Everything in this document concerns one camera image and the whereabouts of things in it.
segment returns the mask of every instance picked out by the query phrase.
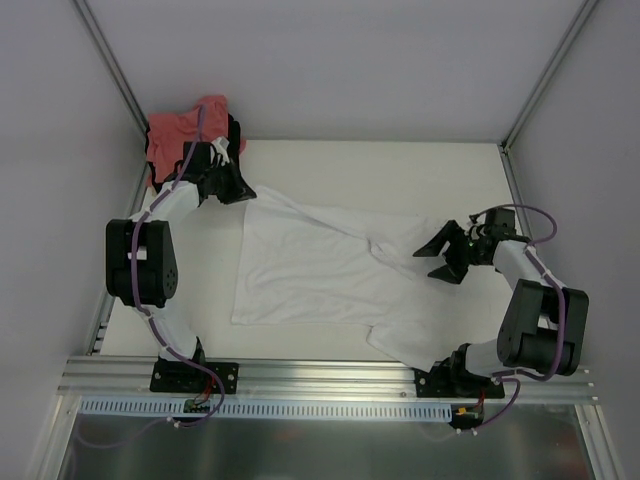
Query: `table surface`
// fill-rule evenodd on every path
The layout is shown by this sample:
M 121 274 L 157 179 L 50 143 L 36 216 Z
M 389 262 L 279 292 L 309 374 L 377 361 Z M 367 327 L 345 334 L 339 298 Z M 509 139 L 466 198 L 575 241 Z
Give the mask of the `table surface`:
M 265 185 L 313 205 L 455 218 L 464 225 L 470 213 L 511 202 L 498 149 L 491 144 L 254 140 L 247 142 L 240 164 L 251 186 Z M 145 202 L 151 198 L 147 192 Z M 369 327 L 363 325 L 231 324 L 245 207 L 210 198 L 172 231 L 180 272 L 176 299 L 207 356 L 389 360 L 366 343 Z M 485 295 L 491 295 L 487 301 L 495 316 L 482 320 L 482 338 L 465 341 L 485 341 L 496 336 L 511 291 L 489 267 L 470 275 L 490 292 Z M 470 302 L 469 315 L 474 314 Z M 116 299 L 101 353 L 157 352 L 142 319 Z

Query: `pink fabric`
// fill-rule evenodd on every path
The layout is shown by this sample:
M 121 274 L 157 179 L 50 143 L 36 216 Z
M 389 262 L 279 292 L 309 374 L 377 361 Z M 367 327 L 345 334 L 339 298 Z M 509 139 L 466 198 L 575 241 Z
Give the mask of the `pink fabric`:
M 220 136 L 226 137 L 229 128 L 229 111 L 224 95 L 202 97 L 187 113 L 153 113 L 149 115 L 149 147 L 147 160 L 155 166 L 155 181 L 162 183 L 182 160 L 184 142 L 193 141 L 198 130 L 198 108 L 206 105 L 207 111 L 202 131 L 202 141 L 211 142 Z M 244 150 L 245 140 L 240 143 Z

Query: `white cloth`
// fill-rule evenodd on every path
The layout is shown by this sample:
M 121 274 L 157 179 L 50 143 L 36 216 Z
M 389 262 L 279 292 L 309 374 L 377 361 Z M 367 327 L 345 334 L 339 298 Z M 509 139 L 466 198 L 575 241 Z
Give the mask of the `white cloth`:
M 369 325 L 370 345 L 423 370 L 464 342 L 497 335 L 506 282 L 493 269 L 485 272 L 493 281 L 470 272 L 455 286 L 427 278 L 442 259 L 412 256 L 444 221 L 312 207 L 256 191 L 245 213 L 232 323 Z

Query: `white wall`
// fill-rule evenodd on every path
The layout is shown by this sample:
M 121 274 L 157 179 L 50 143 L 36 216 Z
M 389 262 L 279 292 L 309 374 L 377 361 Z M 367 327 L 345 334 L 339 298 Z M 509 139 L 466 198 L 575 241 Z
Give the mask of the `white wall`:
M 582 0 L 89 0 L 147 112 L 253 138 L 499 141 Z
M 524 200 L 558 217 L 545 259 L 591 298 L 585 360 L 627 475 L 638 478 L 639 2 L 600 2 L 514 153 Z
M 0 465 L 26 478 L 103 284 L 141 137 L 66 0 L 0 4 Z

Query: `white tabletop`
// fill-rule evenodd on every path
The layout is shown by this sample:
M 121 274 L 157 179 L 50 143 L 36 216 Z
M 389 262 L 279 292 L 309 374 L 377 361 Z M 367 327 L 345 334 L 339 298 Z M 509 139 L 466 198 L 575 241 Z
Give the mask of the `white tabletop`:
M 254 140 L 240 164 L 251 186 L 313 205 L 455 218 L 463 225 L 468 214 L 511 201 L 498 149 L 490 144 Z M 231 324 L 244 209 L 210 198 L 172 231 L 180 274 L 176 298 L 207 356 L 388 360 L 366 343 L 369 327 L 362 325 Z M 487 322 L 484 338 L 469 342 L 497 335 L 511 297 L 501 275 L 490 268 L 480 275 L 492 282 L 492 303 L 504 308 Z M 116 299 L 101 353 L 157 352 L 142 319 Z

